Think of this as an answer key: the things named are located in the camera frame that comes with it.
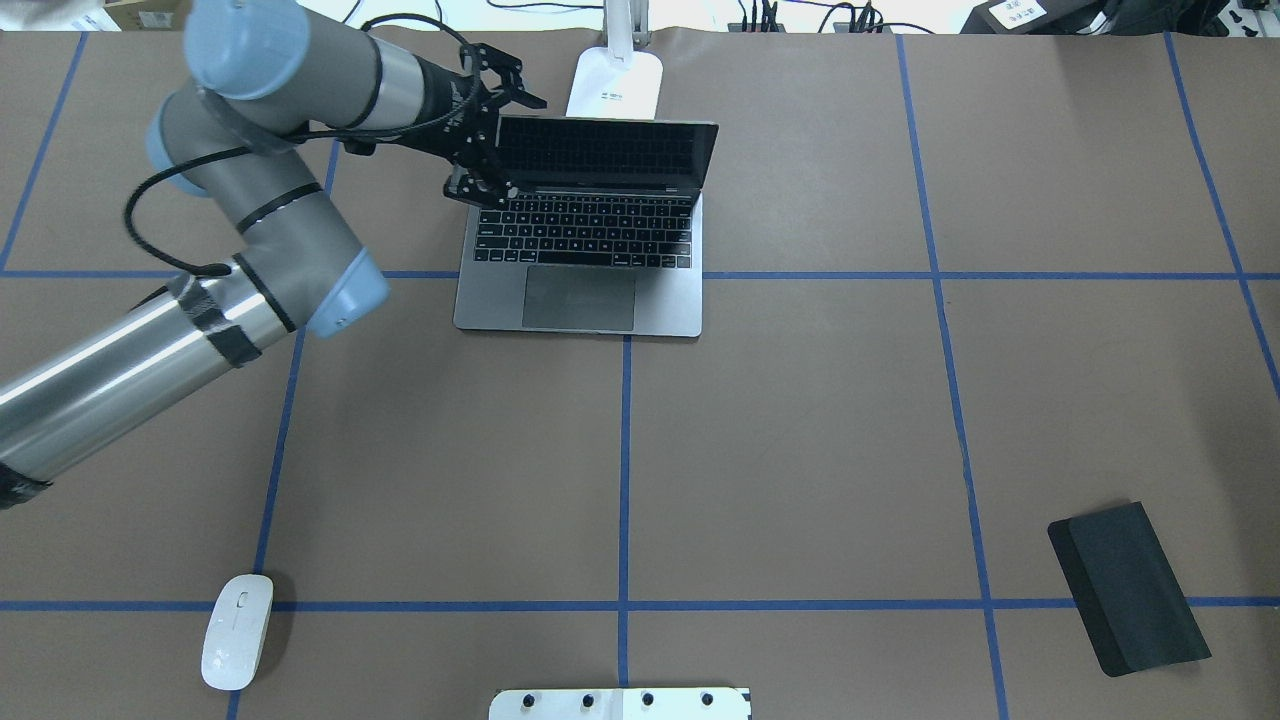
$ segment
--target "keyboard key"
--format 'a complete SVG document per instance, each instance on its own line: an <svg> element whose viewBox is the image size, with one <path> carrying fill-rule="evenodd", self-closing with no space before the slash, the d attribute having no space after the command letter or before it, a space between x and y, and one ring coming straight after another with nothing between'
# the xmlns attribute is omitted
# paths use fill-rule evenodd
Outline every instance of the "keyboard key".
<svg viewBox="0 0 1280 720"><path fill-rule="evenodd" d="M608 265L609 256L600 252L539 252L539 263L558 265Z"/></svg>

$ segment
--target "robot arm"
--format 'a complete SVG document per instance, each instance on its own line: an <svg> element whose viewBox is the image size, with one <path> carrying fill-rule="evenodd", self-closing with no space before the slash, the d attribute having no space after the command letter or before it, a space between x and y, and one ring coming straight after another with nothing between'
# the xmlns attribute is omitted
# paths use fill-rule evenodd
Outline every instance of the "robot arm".
<svg viewBox="0 0 1280 720"><path fill-rule="evenodd" d="M520 60L497 49L463 45L457 74L293 0L197 0L184 53L192 81L161 105L147 152L169 168L248 147L172 178L212 197L246 249L0 386L0 509L298 327L328 337L385 300L387 281L296 142L439 155L453 163L447 196L502 206L515 188L490 145L498 109L545 106L525 92ZM481 85L483 70L500 85ZM306 133L310 120L338 129Z"/></svg>

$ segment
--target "trackpad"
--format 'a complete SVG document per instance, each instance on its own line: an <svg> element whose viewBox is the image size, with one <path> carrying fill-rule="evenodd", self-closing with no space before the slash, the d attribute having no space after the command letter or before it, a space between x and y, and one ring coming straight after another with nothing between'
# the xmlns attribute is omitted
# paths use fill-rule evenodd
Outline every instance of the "trackpad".
<svg viewBox="0 0 1280 720"><path fill-rule="evenodd" d="M636 275L630 270L532 265L525 275L526 328L630 331Z"/></svg>

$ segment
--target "laptop screen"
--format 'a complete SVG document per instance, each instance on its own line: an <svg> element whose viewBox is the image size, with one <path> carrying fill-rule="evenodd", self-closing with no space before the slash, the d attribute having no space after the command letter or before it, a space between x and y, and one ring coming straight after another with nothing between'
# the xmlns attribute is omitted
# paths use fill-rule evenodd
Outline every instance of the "laptop screen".
<svg viewBox="0 0 1280 720"><path fill-rule="evenodd" d="M701 190L716 123L503 115L498 159L518 186Z"/></svg>

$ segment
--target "computer mouse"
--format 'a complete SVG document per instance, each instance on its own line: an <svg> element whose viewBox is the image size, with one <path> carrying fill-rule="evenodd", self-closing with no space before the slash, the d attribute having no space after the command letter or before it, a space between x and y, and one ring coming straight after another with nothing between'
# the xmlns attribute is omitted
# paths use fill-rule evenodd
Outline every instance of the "computer mouse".
<svg viewBox="0 0 1280 720"><path fill-rule="evenodd" d="M253 679L274 589L265 575L237 575L218 594L200 657L200 674L209 687L238 691Z"/></svg>

